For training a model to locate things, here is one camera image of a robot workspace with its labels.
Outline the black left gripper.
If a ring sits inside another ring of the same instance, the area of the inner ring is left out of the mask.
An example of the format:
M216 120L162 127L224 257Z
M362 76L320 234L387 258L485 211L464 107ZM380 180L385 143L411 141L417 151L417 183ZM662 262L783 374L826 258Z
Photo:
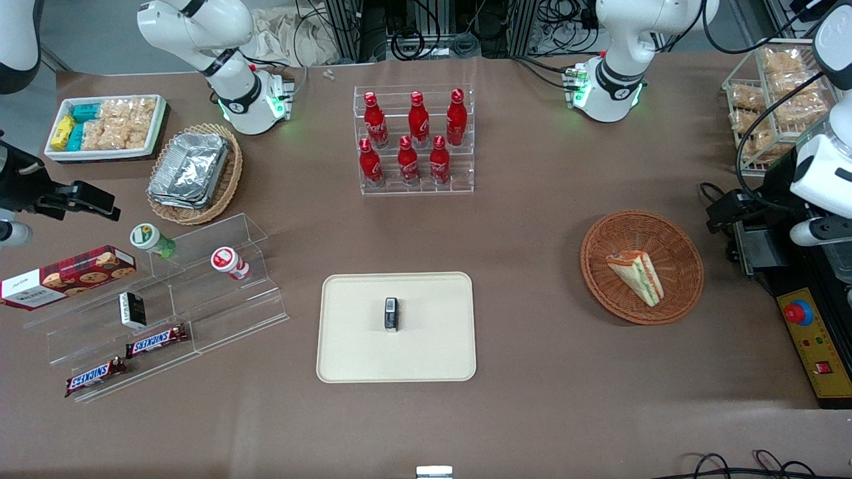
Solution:
M777 207L767 206L742 189L731 190L706 208L709 233L730 236L738 222L746 230L770 230L799 210L799 198L787 189L757 189L755 194Z

